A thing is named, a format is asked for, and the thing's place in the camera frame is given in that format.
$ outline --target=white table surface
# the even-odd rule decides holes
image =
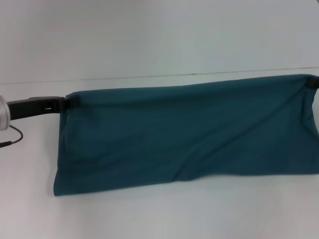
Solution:
[[[78,90],[185,85],[319,69],[175,77],[0,84],[8,101]],[[319,97],[314,103],[319,119]],[[58,115],[12,122],[24,133],[0,149],[1,239],[317,239],[319,177],[212,176],[54,197]],[[13,140],[13,130],[0,141]]]
[[[316,0],[1,0],[0,82],[319,67]]]

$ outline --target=silver metal cylinder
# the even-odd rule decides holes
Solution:
[[[6,101],[0,96],[0,130],[6,130],[10,125],[10,109]]]

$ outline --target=teal cloth bag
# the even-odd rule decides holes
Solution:
[[[319,173],[318,77],[83,91],[60,118],[54,194],[205,175]]]

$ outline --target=black clip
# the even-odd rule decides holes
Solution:
[[[44,114],[60,114],[78,105],[78,98],[64,97],[33,97],[28,100],[8,102],[11,120]]]
[[[306,87],[309,88],[319,88],[319,77],[318,76],[310,76],[306,81]]]

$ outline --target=white wall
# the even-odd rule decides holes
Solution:
[[[0,82],[318,67],[316,0],[1,0]]]

